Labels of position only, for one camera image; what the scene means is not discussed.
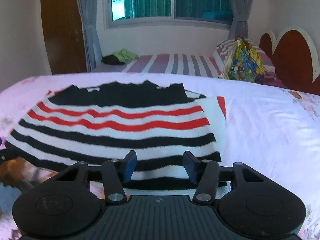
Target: wooden door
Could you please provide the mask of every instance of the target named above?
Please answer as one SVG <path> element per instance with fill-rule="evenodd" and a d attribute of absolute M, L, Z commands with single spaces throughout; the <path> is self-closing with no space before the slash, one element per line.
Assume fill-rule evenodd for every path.
<path fill-rule="evenodd" d="M 41 18 L 52 74 L 86 72 L 77 1 L 41 0 Z"/>

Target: colorful bag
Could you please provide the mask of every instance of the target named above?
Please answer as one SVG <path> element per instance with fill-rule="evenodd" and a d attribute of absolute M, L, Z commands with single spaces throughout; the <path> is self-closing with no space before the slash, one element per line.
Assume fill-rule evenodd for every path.
<path fill-rule="evenodd" d="M 258 82 L 263 74 L 264 67 L 256 49 L 246 40 L 236 39 L 219 78 Z"/>

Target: gray curtain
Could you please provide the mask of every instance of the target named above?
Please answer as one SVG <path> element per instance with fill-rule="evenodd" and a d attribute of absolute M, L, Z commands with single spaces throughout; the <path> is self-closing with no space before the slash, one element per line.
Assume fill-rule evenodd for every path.
<path fill-rule="evenodd" d="M 87 71 L 91 72 L 96 68 L 96 62 L 100 62 L 102 57 L 96 29 L 97 0 L 77 0 L 77 2 L 83 27 Z"/>
<path fill-rule="evenodd" d="M 248 18 L 251 11 L 252 0 L 230 0 L 233 11 L 233 22 L 228 39 L 248 37 Z"/>

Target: window frame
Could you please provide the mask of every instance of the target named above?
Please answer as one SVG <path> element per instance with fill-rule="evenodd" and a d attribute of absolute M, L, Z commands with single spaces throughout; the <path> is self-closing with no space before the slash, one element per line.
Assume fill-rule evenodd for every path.
<path fill-rule="evenodd" d="M 155 26 L 155 25 L 177 25 L 177 26 L 195 26 L 207 27 L 222 30 L 230 30 L 231 24 L 227 24 L 219 20 L 197 19 L 187 17 L 176 17 L 175 0 L 171 0 L 171 16 L 170 17 L 141 17 L 123 20 L 112 20 L 112 0 L 103 0 L 103 19 L 105 28 L 129 28 L 139 26 Z"/>

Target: striped pillow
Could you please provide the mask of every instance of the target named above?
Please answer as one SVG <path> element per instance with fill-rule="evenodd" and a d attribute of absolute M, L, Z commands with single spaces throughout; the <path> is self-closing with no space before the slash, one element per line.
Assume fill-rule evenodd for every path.
<path fill-rule="evenodd" d="M 265 54 L 265 52 L 260 47 L 258 47 L 257 44 L 252 39 L 245 39 L 245 40 L 248 41 L 252 45 L 252 47 L 257 50 L 259 56 L 261 57 L 262 64 L 265 70 L 268 72 L 276 72 L 271 59 Z M 227 60 L 228 54 L 234 42 L 235 40 L 225 40 L 217 45 L 217 54 L 220 56 L 223 63 Z"/>

